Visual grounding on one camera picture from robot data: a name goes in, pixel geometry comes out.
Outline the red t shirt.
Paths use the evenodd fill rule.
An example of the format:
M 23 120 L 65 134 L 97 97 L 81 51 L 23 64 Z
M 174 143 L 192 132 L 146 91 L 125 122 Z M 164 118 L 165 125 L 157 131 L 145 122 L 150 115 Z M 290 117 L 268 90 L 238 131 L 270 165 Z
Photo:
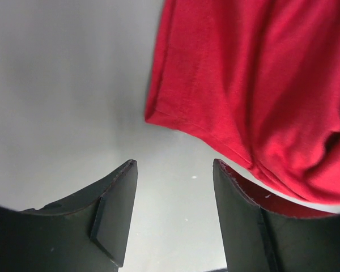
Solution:
M 144 119 L 340 205 L 340 1 L 165 1 Z

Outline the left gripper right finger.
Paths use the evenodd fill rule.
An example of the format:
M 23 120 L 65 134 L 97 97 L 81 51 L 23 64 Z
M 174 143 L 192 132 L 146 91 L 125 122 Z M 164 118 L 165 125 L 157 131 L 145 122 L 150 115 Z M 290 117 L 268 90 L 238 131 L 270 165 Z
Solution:
M 229 271 L 340 271 L 340 214 L 284 199 L 213 162 Z

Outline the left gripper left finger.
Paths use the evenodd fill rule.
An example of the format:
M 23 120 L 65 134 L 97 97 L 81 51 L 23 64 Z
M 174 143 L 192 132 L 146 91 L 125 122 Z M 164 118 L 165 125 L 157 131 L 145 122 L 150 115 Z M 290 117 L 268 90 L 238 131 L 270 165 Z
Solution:
M 137 180 L 137 162 L 131 159 L 39 210 L 0 206 L 0 271 L 118 271 Z

